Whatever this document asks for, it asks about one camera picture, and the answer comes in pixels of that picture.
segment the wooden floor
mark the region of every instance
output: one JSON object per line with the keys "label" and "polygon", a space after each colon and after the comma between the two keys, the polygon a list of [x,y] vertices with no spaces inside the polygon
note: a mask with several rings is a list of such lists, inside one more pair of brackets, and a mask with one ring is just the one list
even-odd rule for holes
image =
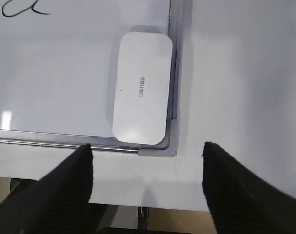
{"label": "wooden floor", "polygon": [[209,212],[150,209],[148,230],[216,234]]}

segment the white eraser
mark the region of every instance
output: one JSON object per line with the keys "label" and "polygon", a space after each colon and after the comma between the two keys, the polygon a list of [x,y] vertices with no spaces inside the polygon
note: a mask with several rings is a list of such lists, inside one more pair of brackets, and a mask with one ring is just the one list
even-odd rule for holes
{"label": "white eraser", "polygon": [[173,44],[164,34],[131,32],[120,44],[113,134],[156,145],[165,137]]}

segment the white table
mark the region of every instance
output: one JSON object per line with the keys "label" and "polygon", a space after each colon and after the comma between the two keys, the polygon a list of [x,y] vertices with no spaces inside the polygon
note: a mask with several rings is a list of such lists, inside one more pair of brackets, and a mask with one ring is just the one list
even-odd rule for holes
{"label": "white table", "polygon": [[[205,141],[296,198],[296,0],[197,0],[185,29],[177,156],[94,152],[91,202],[206,210]],[[0,144],[0,176],[40,179],[71,152]]]}

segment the deli logo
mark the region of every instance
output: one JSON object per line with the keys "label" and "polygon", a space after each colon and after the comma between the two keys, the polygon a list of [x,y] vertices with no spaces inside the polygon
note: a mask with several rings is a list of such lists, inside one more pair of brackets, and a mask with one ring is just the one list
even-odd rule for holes
{"label": "deli logo", "polygon": [[145,84],[145,78],[144,77],[140,77],[139,97],[142,97],[143,96],[144,84]]}

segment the black marker writing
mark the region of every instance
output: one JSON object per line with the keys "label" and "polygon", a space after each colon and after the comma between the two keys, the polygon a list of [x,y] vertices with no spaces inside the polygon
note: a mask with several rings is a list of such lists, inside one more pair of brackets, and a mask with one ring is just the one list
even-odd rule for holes
{"label": "black marker writing", "polygon": [[14,17],[14,16],[17,16],[17,15],[19,15],[19,14],[25,12],[25,11],[28,11],[28,10],[32,10],[33,12],[35,12],[35,13],[37,13],[37,14],[40,14],[40,15],[50,15],[49,13],[40,12],[40,11],[37,11],[37,10],[34,9],[34,7],[35,7],[36,4],[39,2],[39,0],[36,0],[36,1],[35,1],[30,7],[26,8],[26,9],[24,9],[24,10],[21,10],[21,11],[15,13],[15,14],[13,14],[13,15],[8,15],[8,14],[5,13],[5,8],[6,8],[6,6],[7,6],[9,3],[11,3],[12,1],[14,1],[14,0],[9,0],[8,2],[6,2],[6,3],[2,6],[1,11],[2,11],[3,16],[5,16],[5,17]]}

